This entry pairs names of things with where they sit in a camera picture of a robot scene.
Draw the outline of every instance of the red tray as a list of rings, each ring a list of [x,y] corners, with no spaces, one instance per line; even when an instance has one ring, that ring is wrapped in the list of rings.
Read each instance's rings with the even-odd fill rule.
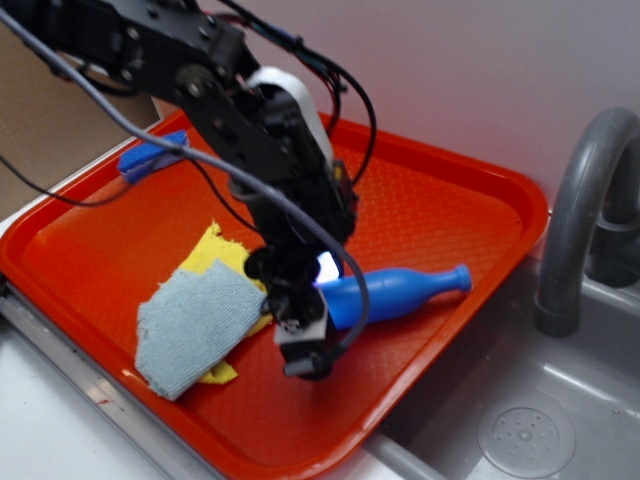
[[[181,114],[155,129],[188,129]],[[367,130],[347,122],[334,145],[353,171]],[[122,188],[118,155],[68,186],[98,199]],[[224,175],[213,172],[222,186]],[[426,272],[466,263],[474,289],[440,295],[414,314],[367,327],[322,382],[285,378],[267,328],[228,357],[239,378],[196,385],[171,403],[135,370],[136,314],[215,219],[227,239],[260,239],[215,200],[187,162],[100,208],[47,200],[0,241],[0,271],[69,337],[208,462],[234,478],[308,478],[344,460],[460,332],[526,255],[547,222],[536,186],[514,172],[381,134],[358,185],[360,221],[348,247],[366,271]]]

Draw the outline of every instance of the blue object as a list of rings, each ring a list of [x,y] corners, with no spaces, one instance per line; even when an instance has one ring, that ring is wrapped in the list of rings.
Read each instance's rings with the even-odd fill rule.
[[[180,145],[188,145],[189,143],[189,137],[187,137],[185,130],[178,130],[162,138]],[[182,157],[168,152],[164,148],[143,143],[127,150],[120,156],[118,171],[128,183],[137,183],[151,172],[168,167],[180,160]]]
[[[220,260],[202,275],[177,269],[138,309],[136,368],[154,392],[175,400],[247,335],[263,300]]]
[[[465,265],[428,274],[407,268],[379,270],[365,274],[371,297],[369,323],[391,320],[413,312],[438,293],[471,290],[471,274]],[[354,325],[362,312],[360,289],[354,277],[323,283],[329,312],[338,330]]]

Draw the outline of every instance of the sink drain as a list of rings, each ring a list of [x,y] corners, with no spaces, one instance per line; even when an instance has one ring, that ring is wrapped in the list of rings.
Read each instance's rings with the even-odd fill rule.
[[[537,397],[505,398],[491,405],[478,423],[484,456],[518,478],[542,478],[562,470],[575,450],[575,433],[567,416]]]

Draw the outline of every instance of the gray cloth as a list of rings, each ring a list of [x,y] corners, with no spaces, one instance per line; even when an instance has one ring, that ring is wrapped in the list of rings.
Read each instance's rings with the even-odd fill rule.
[[[202,275],[176,270],[138,309],[136,368],[154,392],[175,400],[246,336],[263,299],[220,260]]]

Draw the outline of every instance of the gray cable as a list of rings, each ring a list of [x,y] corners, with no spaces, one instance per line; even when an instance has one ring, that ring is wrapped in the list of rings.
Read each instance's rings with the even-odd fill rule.
[[[45,61],[56,70],[64,73],[68,78],[76,82],[97,104],[105,111],[105,113],[113,119],[123,130],[131,135],[154,145],[157,145],[171,153],[177,155],[183,155],[185,157],[193,158],[201,162],[212,165],[218,168],[243,185],[251,188],[259,195],[271,201],[274,205],[281,208],[286,213],[290,214],[302,225],[304,225],[313,235],[315,235],[320,241],[322,241],[329,250],[332,250],[343,260],[353,272],[353,276],[356,278],[358,287],[360,288],[360,295],[362,298],[362,314],[358,322],[349,330],[349,332],[342,338],[342,340],[331,348],[328,352],[321,354],[314,359],[306,358],[298,361],[291,362],[285,367],[285,373],[287,375],[301,375],[305,373],[312,373],[308,371],[312,368],[315,362],[320,364],[333,363],[338,357],[340,357],[349,346],[358,338],[360,333],[364,330],[367,319],[369,318],[369,311],[371,308],[369,291],[364,278],[364,274],[360,269],[360,266],[355,259],[345,250],[345,248],[335,240],[324,228],[322,228],[313,218],[300,209],[297,205],[291,202],[282,192],[261,182],[253,175],[240,170],[229,163],[208,155],[205,152],[179,145],[177,143],[170,142],[164,138],[152,135],[144,130],[138,128],[125,118],[112,104],[107,100],[86,78],[84,78],[75,68],[64,61],[47,45],[36,38],[31,32],[25,29],[22,25],[16,22],[11,15],[9,15],[4,8],[0,8],[0,21],[4,23],[17,37],[19,37],[25,45],[27,45],[35,53],[39,54]]]

